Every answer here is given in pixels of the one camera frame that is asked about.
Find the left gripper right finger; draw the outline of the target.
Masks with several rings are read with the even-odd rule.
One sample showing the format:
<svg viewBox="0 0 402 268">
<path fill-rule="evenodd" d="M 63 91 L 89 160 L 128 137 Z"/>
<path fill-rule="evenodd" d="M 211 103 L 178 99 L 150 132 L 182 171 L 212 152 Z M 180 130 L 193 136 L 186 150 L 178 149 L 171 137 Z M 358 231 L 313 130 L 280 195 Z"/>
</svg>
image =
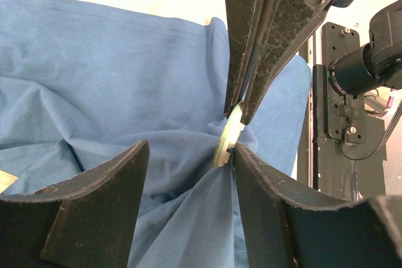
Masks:
<svg viewBox="0 0 402 268">
<path fill-rule="evenodd" d="M 400 267 L 401 197 L 345 201 L 234 148 L 250 267 Z"/>
</svg>

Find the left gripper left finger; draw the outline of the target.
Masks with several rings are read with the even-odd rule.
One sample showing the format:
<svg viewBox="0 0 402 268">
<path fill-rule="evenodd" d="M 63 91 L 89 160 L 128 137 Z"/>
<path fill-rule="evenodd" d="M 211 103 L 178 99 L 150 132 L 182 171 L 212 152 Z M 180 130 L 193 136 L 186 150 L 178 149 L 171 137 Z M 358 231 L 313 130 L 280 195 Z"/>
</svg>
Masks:
<svg viewBox="0 0 402 268">
<path fill-rule="evenodd" d="M 1 197 L 2 267 L 126 267 L 149 144 L 31 195 Z"/>
</svg>

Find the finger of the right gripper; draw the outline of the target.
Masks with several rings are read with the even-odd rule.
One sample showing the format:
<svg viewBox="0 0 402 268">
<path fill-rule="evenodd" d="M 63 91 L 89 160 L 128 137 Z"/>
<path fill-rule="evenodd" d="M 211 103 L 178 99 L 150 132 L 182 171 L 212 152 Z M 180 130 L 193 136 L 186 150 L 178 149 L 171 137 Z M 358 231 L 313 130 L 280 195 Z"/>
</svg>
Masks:
<svg viewBox="0 0 402 268">
<path fill-rule="evenodd" d="M 266 0 L 225 0 L 229 35 L 229 73 L 224 114 L 230 115 L 245 93 L 247 70 Z"/>
<path fill-rule="evenodd" d="M 261 20 L 242 123 L 251 123 L 269 86 L 299 47 L 318 28 L 334 0 L 275 0 Z"/>
</svg>

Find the round pale green brooch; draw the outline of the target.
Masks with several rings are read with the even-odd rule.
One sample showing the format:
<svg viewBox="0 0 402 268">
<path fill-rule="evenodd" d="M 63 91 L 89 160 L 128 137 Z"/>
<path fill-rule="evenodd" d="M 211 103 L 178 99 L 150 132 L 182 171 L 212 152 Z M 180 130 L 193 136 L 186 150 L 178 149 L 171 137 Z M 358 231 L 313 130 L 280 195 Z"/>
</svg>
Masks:
<svg viewBox="0 0 402 268">
<path fill-rule="evenodd" d="M 242 103 L 235 105 L 223 128 L 219 143 L 214 153 L 213 167 L 220 168 L 229 162 L 230 150 L 236 145 L 245 125 L 241 122 Z"/>
</svg>

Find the dark blue t-shirt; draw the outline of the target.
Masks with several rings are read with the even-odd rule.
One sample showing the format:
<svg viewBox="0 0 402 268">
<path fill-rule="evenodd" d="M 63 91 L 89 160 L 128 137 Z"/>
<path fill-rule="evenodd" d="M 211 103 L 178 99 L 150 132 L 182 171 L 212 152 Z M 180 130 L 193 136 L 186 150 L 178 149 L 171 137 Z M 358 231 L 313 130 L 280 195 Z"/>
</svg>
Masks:
<svg viewBox="0 0 402 268">
<path fill-rule="evenodd" d="M 147 140 L 130 267 L 247 267 L 224 126 L 228 33 L 76 0 L 1 0 L 6 195 L 67 180 Z"/>
</svg>

